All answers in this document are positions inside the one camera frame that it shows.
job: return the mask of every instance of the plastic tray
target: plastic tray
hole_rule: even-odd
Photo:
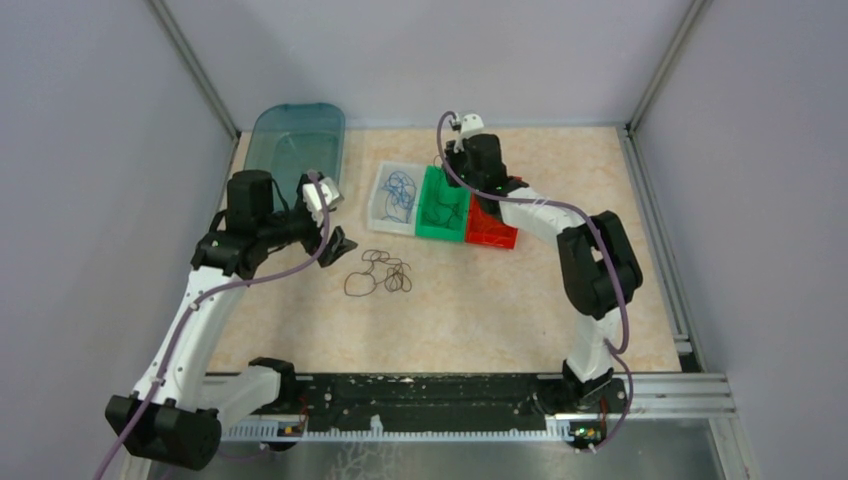
[[[465,240],[471,192],[452,188],[442,169],[428,166],[418,204],[415,235],[451,242]]]
[[[489,247],[515,248],[518,229],[504,225],[498,219],[483,212],[477,198],[471,196],[468,225],[465,228],[465,243]]]
[[[307,170],[317,170],[341,183],[345,118],[326,103],[277,105],[256,120],[244,168],[266,170],[277,181],[289,204]],[[279,199],[274,205],[280,209]]]
[[[382,162],[368,200],[368,228],[415,235],[418,203],[424,185],[424,165]]]

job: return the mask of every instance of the blue translucent bin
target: blue translucent bin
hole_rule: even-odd
[[[340,181],[344,127],[342,111],[327,103],[271,107],[256,120],[244,168],[271,172],[292,205],[307,170]],[[282,208],[277,198],[274,206]]]

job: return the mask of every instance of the white panel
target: white panel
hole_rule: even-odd
[[[689,0],[171,0],[236,124],[325,101],[355,126],[630,119]]]
[[[6,2],[0,45],[0,478],[90,478],[230,140],[142,1]]]
[[[845,477],[846,19],[844,1],[714,2],[639,133],[767,479]]]

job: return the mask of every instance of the beige tabletop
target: beige tabletop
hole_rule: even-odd
[[[644,272],[628,305],[634,371],[679,371],[674,342],[648,253],[618,137],[613,128],[491,129],[504,163],[536,191],[580,205],[589,214],[616,212]],[[556,372],[575,334],[557,252],[519,233],[513,251],[372,232],[366,209],[381,161],[429,164],[434,133],[346,132],[341,190],[331,216],[359,248],[334,265],[250,287],[230,317],[210,371],[240,371],[267,356],[300,372]],[[243,167],[245,133],[233,164]],[[367,266],[365,249],[389,251],[411,266],[409,293],[345,296],[345,277]],[[299,245],[273,254],[257,276],[306,259]]]

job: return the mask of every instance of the robotic arm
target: robotic arm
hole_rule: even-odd
[[[227,319],[269,253],[295,242],[310,255],[318,253],[324,223],[319,195],[330,211],[343,198],[332,179],[319,174],[317,180],[316,186],[303,175],[294,208],[283,200],[282,212],[273,211],[276,185],[270,173],[243,171],[227,182],[228,207],[197,244],[186,292],[162,346],[131,394],[113,395],[106,407],[106,419],[125,437],[130,454],[199,470],[215,455],[223,431],[260,407],[296,399],[294,366],[281,360],[258,358],[214,387],[205,387],[203,378]],[[356,246],[336,227],[317,261],[329,266]]]
[[[593,249],[598,248],[594,237],[576,213],[547,205],[548,200],[527,183],[507,174],[500,141],[483,133],[479,115],[465,114],[452,121],[451,128],[458,136],[445,145],[448,166],[475,190],[503,198],[478,196],[481,209],[506,225],[533,234],[559,253],[566,295],[580,313],[573,350],[563,362],[565,391],[561,403],[576,408],[597,403],[612,379],[613,359],[605,342],[615,337],[621,311],[609,272],[593,257]],[[449,185],[461,186],[449,172],[445,175]],[[591,218],[601,232],[624,300],[629,303],[642,285],[642,271],[621,220],[609,211]]]

